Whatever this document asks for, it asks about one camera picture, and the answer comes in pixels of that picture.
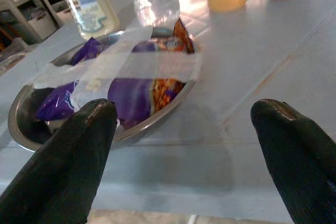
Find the stainless steel bowl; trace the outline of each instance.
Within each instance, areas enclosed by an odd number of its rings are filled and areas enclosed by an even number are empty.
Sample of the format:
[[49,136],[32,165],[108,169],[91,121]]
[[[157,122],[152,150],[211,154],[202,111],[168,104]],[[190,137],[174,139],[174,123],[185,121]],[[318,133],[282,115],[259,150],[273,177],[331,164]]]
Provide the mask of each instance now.
[[[122,36],[124,32],[109,34],[98,38],[103,45],[112,45]],[[155,28],[152,37],[164,38],[171,36],[171,30],[165,28]],[[73,48],[72,50],[59,56],[51,63],[56,66],[68,64],[73,59],[75,52],[83,45]],[[191,91],[195,82],[188,82],[183,90],[176,98],[161,111],[155,113],[150,118],[139,123],[138,125],[116,133],[113,139],[112,147],[120,147],[132,144],[139,140],[141,136],[153,125],[157,125],[159,121],[172,112]],[[29,151],[38,150],[51,136],[48,125],[45,122],[35,119],[35,114],[44,101],[44,99],[52,92],[53,89],[34,89],[32,85],[24,86],[15,98],[8,116],[8,128],[13,139],[23,148]]]

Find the bottle label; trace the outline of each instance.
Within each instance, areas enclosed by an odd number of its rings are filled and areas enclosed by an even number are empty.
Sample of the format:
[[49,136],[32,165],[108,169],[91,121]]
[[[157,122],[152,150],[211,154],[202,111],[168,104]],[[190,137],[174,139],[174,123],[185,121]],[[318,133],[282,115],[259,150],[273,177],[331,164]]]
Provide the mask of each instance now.
[[77,23],[84,32],[94,33],[104,28],[107,19],[97,0],[68,0]]

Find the snack package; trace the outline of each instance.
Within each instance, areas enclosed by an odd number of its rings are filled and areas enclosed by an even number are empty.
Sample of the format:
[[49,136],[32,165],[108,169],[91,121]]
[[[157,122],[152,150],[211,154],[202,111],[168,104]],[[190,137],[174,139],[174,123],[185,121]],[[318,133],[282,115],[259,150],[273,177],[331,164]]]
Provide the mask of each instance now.
[[[168,38],[152,38],[148,41],[137,44],[132,52],[190,52],[188,49],[187,36]],[[88,41],[84,47],[76,53],[74,64],[91,59],[97,51],[101,49],[97,41]],[[65,119],[73,114],[73,107],[70,96],[76,88],[78,82],[72,82],[67,85],[56,88],[43,102],[36,114],[36,118],[43,121],[53,121]],[[115,103],[118,112],[118,119],[124,129],[128,129],[138,123],[146,120],[154,113],[167,106],[178,93],[183,89],[184,83],[174,79],[134,79],[134,78],[116,78],[107,83],[108,90],[106,98]]]

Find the shelf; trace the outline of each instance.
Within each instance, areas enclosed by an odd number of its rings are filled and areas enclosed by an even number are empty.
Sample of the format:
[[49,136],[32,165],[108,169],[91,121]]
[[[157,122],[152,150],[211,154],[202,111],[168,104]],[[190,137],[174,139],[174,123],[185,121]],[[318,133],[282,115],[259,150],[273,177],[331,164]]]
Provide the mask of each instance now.
[[14,2],[14,4],[15,4],[15,6],[20,6],[24,3],[27,3],[28,1],[30,1],[30,0],[20,0],[20,1]]

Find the floor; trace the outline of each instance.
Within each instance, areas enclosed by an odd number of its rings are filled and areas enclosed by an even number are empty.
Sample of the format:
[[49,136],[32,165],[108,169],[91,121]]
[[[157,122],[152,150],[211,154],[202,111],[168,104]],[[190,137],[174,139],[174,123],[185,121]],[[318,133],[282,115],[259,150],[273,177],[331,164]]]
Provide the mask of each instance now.
[[88,224],[275,224],[249,220],[185,216],[158,212],[93,210]]

